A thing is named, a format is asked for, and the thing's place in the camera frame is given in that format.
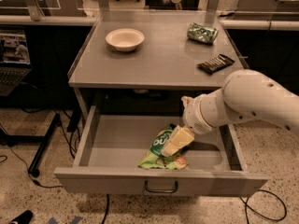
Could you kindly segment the foam-padded gripper finger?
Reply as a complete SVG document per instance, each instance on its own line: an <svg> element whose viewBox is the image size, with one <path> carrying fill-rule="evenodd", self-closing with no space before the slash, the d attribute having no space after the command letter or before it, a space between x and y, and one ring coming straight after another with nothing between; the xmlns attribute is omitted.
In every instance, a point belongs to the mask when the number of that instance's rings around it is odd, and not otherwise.
<svg viewBox="0 0 299 224"><path fill-rule="evenodd" d="M182 101L183 106L185 108L191 108L191 107L193 107L194 99L192 97L182 96L181 97L181 101Z"/></svg>
<svg viewBox="0 0 299 224"><path fill-rule="evenodd" d="M178 125L174 131L171 132L169 138L165 142L161 154L165 157L173 156L193 140L194 132L192 132L188 127L180 127Z"/></svg>

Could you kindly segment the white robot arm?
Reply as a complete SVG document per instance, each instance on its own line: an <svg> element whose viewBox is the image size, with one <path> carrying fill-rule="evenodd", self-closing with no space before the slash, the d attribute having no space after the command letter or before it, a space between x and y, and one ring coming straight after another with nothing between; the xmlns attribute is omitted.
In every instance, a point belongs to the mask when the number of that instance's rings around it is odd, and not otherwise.
<svg viewBox="0 0 299 224"><path fill-rule="evenodd" d="M237 70L220 89L195 98L184 96L181 101L184 125L177 126L164 144L165 157L186 147L197 135L252 119L299 134L299 96L257 71Z"/></svg>

